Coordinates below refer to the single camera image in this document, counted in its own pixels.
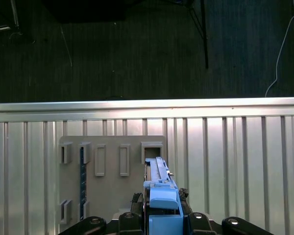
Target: metal pole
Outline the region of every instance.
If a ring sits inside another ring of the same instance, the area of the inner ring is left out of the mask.
[[[16,28],[19,28],[19,17],[18,17],[18,12],[16,10],[16,3],[15,0],[11,0],[11,6],[12,6],[12,11],[13,11],[13,18],[14,18],[14,24]]]
[[[209,63],[208,63],[205,0],[200,0],[200,7],[201,7],[202,31],[203,31],[203,40],[204,40],[204,50],[205,50],[205,62],[206,62],[206,69],[207,69],[209,68]]]

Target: gray pegboard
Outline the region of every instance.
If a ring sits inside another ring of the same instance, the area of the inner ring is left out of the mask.
[[[141,192],[145,158],[166,161],[163,136],[64,136],[59,142],[59,221],[63,231],[79,221],[80,156],[86,164],[84,217],[128,211],[134,193]]]

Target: blue plastic part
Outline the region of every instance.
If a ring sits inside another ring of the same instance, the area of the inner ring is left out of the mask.
[[[183,210],[178,187],[169,176],[169,168],[162,158],[146,159],[150,164],[151,181],[145,181],[144,187],[150,189],[149,206],[151,208],[177,210],[178,214],[150,215],[149,235],[183,235]]]
[[[151,188],[149,206],[151,208],[177,210],[176,189],[167,187]]]
[[[84,164],[84,147],[80,148],[80,185],[79,185],[79,220],[84,219],[84,203],[86,202],[86,164]]]

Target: screw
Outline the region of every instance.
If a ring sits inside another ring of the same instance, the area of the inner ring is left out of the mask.
[[[239,224],[239,222],[236,219],[229,219],[229,222],[233,225]]]
[[[202,218],[202,215],[199,214],[199,213],[195,213],[195,214],[194,214],[194,217],[195,217],[196,219],[201,219],[201,218]]]
[[[133,218],[133,214],[131,212],[125,213],[125,218],[130,219]]]
[[[100,223],[100,221],[99,221],[99,219],[92,219],[92,220],[90,221],[90,223],[91,223],[91,224],[98,224],[98,223]]]

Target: metal panel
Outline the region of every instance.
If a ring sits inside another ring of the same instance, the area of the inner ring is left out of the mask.
[[[58,234],[63,135],[164,135],[194,211],[294,235],[294,98],[0,104],[0,235]]]
[[[265,193],[264,193],[264,163],[262,118],[248,117],[247,127],[247,204],[246,219],[254,224],[265,227]]]
[[[27,162],[25,179],[28,183],[28,232],[45,232],[45,152],[44,123],[32,122],[27,125]]]
[[[27,123],[14,122],[8,125],[7,199],[9,234],[28,233],[28,168],[26,134]]]
[[[223,151],[223,123],[222,118],[207,119],[208,146],[208,213],[217,222],[225,218],[224,201],[224,151]]]

